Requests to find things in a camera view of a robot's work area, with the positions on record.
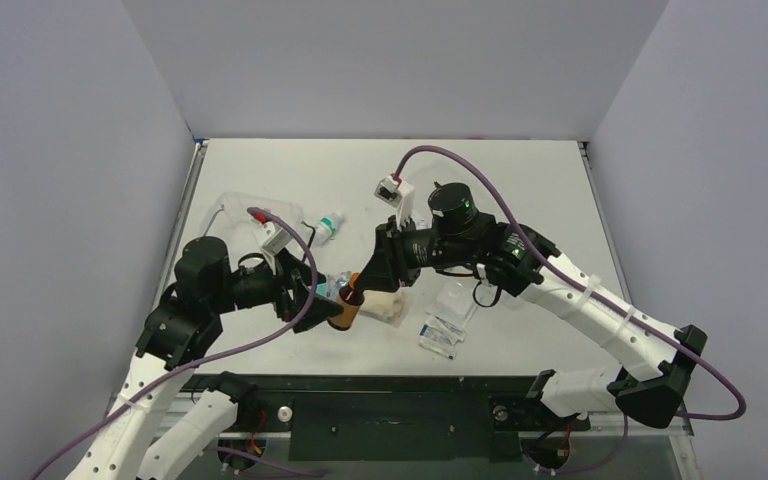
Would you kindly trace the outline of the teal packet of supplies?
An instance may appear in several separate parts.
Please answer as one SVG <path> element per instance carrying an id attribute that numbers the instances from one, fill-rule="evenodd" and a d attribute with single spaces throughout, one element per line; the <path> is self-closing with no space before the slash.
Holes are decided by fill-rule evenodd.
<path id="1" fill-rule="evenodd" d="M 324 279 L 317 285 L 316 293 L 329 300 L 336 300 L 340 289 L 349 283 L 352 276 L 353 273 L 351 271 L 325 274 Z"/>

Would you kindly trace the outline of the brown bottle orange label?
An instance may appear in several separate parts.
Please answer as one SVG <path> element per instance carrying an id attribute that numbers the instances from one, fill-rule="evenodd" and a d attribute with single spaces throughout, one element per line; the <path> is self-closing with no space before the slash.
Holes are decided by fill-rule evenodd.
<path id="1" fill-rule="evenodd" d="M 356 286 L 358 277 L 358 273 L 352 273 L 337 290 L 335 302 L 342 307 L 342 312 L 328 320 L 336 330 L 349 330 L 365 302 L 364 292 Z"/>

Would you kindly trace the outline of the white bottle green label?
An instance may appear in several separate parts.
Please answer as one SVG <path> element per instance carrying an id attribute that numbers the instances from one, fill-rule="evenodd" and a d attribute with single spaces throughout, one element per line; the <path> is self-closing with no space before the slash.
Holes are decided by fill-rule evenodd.
<path id="1" fill-rule="evenodd" d="M 323 245 L 331 239 L 345 220 L 345 215 L 341 211 L 334 211 L 323 216 L 314 226 L 314 244 Z"/>

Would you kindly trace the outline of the white gauze packet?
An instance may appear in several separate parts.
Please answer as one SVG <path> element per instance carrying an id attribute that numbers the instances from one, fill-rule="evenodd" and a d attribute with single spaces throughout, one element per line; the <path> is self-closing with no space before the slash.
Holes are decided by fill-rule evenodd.
<path id="1" fill-rule="evenodd" d="M 470 284 L 450 280 L 444 284 L 426 312 L 460 330 L 464 330 L 477 309 L 472 292 L 473 289 Z"/>

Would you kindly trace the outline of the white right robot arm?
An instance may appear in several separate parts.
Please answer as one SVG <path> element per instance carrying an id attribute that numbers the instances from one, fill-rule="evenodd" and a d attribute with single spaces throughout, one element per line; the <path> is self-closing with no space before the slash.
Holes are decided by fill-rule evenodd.
<path id="1" fill-rule="evenodd" d="M 571 373 L 540 374 L 524 400 L 526 418 L 548 427 L 559 418 L 621 412 L 663 429 L 678 414 L 706 334 L 647 319 L 575 266 L 553 242 L 529 227 L 480 212 L 468 185 L 438 184 L 428 198 L 430 227 L 417 228 L 409 209 L 411 185 L 387 177 L 375 196 L 395 208 L 376 227 L 372 256 L 352 286 L 359 292 L 396 292 L 424 268 L 463 267 L 470 276 L 554 314 L 618 361 Z"/>

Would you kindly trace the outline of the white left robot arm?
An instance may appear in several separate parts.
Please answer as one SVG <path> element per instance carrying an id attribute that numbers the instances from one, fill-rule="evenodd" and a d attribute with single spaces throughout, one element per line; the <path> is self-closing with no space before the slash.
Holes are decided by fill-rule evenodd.
<path id="1" fill-rule="evenodd" d="M 195 362 L 221 335 L 222 315 L 271 305 L 277 318 L 301 333 L 342 313 L 342 306 L 316 293 L 323 275 L 287 250 L 278 252 L 274 264 L 261 253 L 255 257 L 257 265 L 233 270 L 228 248 L 217 237 L 184 247 L 174 282 L 145 321 L 106 424 L 69 478 L 175 479 L 223 430 L 255 423 L 256 385 L 224 372 L 209 380 L 182 419 L 158 431 Z"/>

